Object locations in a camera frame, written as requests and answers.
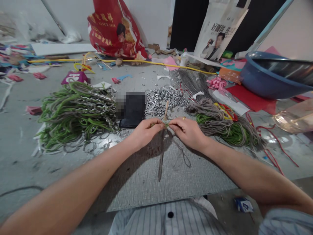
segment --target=clear plastic container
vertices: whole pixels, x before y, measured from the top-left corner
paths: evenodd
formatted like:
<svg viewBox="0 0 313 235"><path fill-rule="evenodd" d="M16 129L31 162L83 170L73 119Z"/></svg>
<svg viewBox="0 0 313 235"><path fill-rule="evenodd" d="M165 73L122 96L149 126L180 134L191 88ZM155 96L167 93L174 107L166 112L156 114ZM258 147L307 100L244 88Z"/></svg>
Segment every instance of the clear plastic container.
<svg viewBox="0 0 313 235"><path fill-rule="evenodd" d="M279 112L273 120L281 129L292 134L313 131L313 98Z"/></svg>

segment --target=pile of nuts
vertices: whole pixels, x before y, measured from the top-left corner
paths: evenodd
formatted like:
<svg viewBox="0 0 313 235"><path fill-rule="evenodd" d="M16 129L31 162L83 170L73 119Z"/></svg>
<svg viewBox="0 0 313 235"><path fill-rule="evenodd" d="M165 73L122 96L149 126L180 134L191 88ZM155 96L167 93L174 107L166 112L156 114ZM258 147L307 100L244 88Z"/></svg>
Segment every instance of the pile of nuts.
<svg viewBox="0 0 313 235"><path fill-rule="evenodd" d="M165 115L165 104L169 102L169 110L176 106L184 107L189 104L189 101L184 97L180 90L165 89L163 87L150 90L147 95L145 116L154 115L162 117Z"/></svg>

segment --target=blue plastic basin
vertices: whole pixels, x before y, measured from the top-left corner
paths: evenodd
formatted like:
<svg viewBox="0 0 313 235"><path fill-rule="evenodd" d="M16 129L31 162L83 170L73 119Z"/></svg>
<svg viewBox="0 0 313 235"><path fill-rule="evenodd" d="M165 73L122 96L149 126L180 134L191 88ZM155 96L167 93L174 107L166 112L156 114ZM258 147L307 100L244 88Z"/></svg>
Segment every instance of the blue plastic basin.
<svg viewBox="0 0 313 235"><path fill-rule="evenodd" d="M313 86L304 85L279 76L259 64L254 59L285 58L266 52L249 52L247 62L240 76L242 84L253 93L269 99L287 99L313 90Z"/></svg>

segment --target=striped shirt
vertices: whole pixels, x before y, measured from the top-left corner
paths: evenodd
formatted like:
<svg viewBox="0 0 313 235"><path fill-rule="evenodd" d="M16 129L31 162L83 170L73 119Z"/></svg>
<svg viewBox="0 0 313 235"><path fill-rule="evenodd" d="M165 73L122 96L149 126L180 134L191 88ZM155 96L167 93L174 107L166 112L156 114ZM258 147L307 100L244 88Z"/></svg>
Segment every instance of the striped shirt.
<svg viewBox="0 0 313 235"><path fill-rule="evenodd" d="M206 234L225 235L212 204L203 197L119 211L109 235ZM259 235L313 234L313 216L274 209L260 225Z"/></svg>

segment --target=table surface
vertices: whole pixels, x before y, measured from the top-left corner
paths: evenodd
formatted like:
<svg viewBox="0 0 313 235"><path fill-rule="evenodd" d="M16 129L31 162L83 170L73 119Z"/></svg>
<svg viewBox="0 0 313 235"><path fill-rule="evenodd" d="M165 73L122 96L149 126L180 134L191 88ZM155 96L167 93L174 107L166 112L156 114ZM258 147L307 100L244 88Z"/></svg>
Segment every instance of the table surface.
<svg viewBox="0 0 313 235"><path fill-rule="evenodd" d="M112 83L112 77L131 74L132 78L125 78L119 85L113 84L113 88L119 92L148 91L170 84L167 78L157 81L157 75L169 75L163 66L158 65L123 65L107 71L102 71L95 65L93 69L96 74L87 74L91 84L101 81ZM41 124L37 123L37 116L25 115L25 108L27 105L40 106L42 98L58 91L61 81L70 70L73 70L72 63L50 68L44 73L47 78L41 81L35 79L32 74L21 74L24 81L14 84L6 105L7 113L0 114L0 194L33 185L46 188L103 150L121 141L118 136L110 134L104 140L96 138L94 141L97 143L97 149L91 153L85 153L81 148L74 153L38 154L31 157L37 146L33 137ZM0 83L1 99L6 89L7 86ZM291 100L278 101L277 111L293 104ZM250 115L257 126L273 125L271 115L264 111L252 112ZM189 117L182 107L176 107L173 112L169 112L170 119L178 116ZM287 158L273 136L266 131L262 132L262 136L269 142L268 148L279 162L286 177L294 180L313 176L313 147L309 139L303 134L289 134L278 127L272 131L281 141L285 151L300 166L297 168ZM168 143L165 145L162 179L158 182L160 138L161 136L157 135L148 146L128 158L118 168L92 206L93 211L115 211L147 206L237 188L214 163L187 149L177 137L174 138L190 159L191 167L188 168L184 164L176 145ZM246 148L235 149L252 155ZM264 153L258 152L257 155L262 157ZM0 221L37 193L39 193L37 190L29 189L0 197Z"/></svg>

